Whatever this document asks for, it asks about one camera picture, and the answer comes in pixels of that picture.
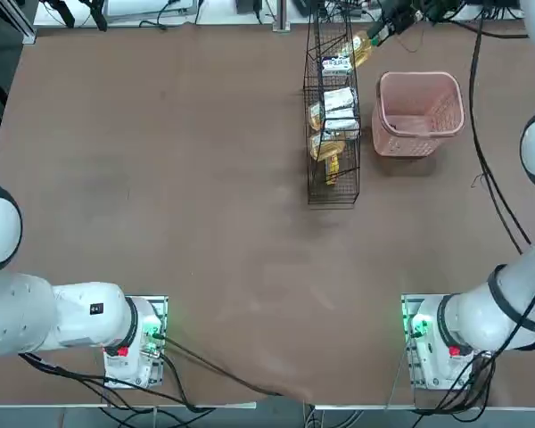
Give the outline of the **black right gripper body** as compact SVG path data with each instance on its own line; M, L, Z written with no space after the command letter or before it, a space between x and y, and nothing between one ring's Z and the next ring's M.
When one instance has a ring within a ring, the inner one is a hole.
M383 21L390 34L402 34L424 17L415 1L383 1Z

